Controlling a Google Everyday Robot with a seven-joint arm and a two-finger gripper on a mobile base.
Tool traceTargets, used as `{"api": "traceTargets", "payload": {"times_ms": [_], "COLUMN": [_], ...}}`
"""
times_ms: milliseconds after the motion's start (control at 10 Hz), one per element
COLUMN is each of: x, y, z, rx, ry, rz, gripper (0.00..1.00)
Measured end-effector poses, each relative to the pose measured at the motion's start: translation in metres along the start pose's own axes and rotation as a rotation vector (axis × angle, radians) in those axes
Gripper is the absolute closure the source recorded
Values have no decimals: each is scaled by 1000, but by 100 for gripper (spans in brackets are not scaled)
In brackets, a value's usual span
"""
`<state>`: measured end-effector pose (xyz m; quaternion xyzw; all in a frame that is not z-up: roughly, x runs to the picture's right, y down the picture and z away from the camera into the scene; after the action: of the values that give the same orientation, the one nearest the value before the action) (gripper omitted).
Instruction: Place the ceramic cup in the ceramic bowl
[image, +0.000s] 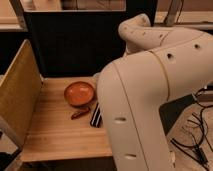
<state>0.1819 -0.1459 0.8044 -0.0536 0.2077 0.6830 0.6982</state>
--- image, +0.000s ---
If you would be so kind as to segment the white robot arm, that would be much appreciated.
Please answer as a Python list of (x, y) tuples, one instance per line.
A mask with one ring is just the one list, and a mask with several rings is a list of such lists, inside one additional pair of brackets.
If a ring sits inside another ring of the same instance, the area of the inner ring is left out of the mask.
[(124, 56), (101, 71), (97, 95), (118, 171), (175, 171), (159, 108), (213, 81), (213, 36), (153, 27), (145, 14), (118, 27)]

